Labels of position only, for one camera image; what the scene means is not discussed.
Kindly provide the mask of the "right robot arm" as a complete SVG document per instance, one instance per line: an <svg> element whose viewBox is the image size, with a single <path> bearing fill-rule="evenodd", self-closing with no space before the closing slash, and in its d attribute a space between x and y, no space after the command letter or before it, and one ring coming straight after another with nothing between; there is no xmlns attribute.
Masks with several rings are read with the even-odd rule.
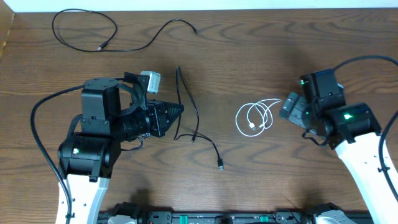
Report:
<svg viewBox="0 0 398 224"><path fill-rule="evenodd" d="M346 103L334 70L303 75L300 83L303 94L288 95L280 118L303 128L304 139L336 152L374 223L397 223L397 169L386 147L386 130L366 103Z"/></svg>

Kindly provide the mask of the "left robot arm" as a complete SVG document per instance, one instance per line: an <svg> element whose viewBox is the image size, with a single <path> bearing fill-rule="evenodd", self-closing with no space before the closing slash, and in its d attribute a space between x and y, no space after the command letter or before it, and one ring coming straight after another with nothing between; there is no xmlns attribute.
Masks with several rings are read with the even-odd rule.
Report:
<svg viewBox="0 0 398 224"><path fill-rule="evenodd" d="M65 196L59 197L57 223L96 223L122 142L161 138L182 114L181 104L146 98L149 77L87 80L82 114L74 118L58 149Z"/></svg>

